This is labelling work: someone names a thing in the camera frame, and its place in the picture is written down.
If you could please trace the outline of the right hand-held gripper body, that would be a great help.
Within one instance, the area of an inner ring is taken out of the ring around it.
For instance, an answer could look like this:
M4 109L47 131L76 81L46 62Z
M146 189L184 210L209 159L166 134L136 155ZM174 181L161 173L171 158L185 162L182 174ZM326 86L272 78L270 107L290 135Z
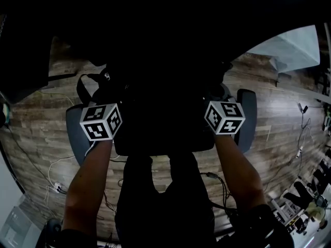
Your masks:
M206 97L204 119L215 135L237 134L246 120L242 105L224 84L213 87Z

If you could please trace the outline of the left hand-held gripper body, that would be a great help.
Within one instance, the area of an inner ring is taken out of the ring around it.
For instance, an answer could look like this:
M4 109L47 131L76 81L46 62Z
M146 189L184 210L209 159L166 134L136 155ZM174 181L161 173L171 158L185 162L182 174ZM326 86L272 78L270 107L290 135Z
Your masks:
M80 126L90 142L113 140L122 123L116 103L85 107L80 118Z

